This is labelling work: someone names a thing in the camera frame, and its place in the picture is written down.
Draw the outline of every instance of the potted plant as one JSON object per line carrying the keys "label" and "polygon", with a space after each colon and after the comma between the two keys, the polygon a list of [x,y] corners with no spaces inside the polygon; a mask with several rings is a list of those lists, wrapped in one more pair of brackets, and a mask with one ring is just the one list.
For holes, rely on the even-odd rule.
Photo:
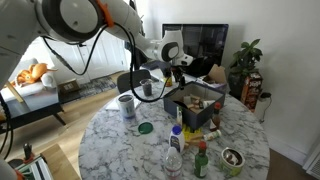
{"label": "potted plant", "polygon": [[228,76],[228,83],[231,90],[231,95],[236,98],[241,97],[242,88],[245,78],[253,72],[258,72],[255,64],[260,61],[262,51],[255,46],[260,39],[254,40],[251,44],[243,42],[241,50],[233,54],[233,61],[230,64],[230,73]]}

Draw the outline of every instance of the black chair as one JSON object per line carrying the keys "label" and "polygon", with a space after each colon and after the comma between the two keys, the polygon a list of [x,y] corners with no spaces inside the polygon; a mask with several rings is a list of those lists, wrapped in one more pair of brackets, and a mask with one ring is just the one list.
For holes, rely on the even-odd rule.
{"label": "black chair", "polygon": [[[141,69],[132,72],[133,75],[133,87],[140,86],[140,81],[143,79],[151,79],[150,72],[146,69]],[[117,79],[117,87],[119,93],[124,93],[130,90],[130,72],[122,74]]]}

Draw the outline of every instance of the white marble tabletop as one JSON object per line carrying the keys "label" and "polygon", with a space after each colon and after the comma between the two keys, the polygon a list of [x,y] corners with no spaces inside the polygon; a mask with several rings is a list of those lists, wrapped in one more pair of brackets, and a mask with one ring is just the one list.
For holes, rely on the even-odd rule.
{"label": "white marble tabletop", "polygon": [[[163,83],[153,85],[157,97]],[[143,96],[141,87],[136,88]],[[258,119],[238,100],[226,95],[221,109],[222,137],[207,142],[209,169],[205,179],[229,179],[220,171],[219,155],[230,147],[246,160],[242,172],[230,179],[266,179],[269,170],[269,146]],[[142,122],[153,124],[150,134],[141,135]],[[169,148],[170,131],[176,120],[163,109],[163,101],[141,103],[136,120],[122,121],[119,111],[101,108],[88,124],[79,150],[79,167],[83,179],[165,179],[164,159]],[[197,179],[193,174],[197,147],[189,147],[182,155],[182,179]]]}

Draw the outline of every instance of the green lid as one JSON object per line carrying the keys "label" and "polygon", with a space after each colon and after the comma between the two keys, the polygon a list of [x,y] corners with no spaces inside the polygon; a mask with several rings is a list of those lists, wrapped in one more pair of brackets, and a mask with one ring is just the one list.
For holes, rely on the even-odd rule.
{"label": "green lid", "polygon": [[153,130],[153,126],[149,122],[144,122],[139,125],[138,130],[141,134],[149,134]]}

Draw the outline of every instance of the television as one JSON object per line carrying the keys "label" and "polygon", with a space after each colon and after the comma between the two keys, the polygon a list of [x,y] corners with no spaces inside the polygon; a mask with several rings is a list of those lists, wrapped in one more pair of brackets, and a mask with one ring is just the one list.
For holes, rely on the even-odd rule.
{"label": "television", "polygon": [[191,76],[207,75],[214,64],[221,65],[228,24],[162,24],[165,31],[181,30],[184,53],[195,60],[182,70]]}

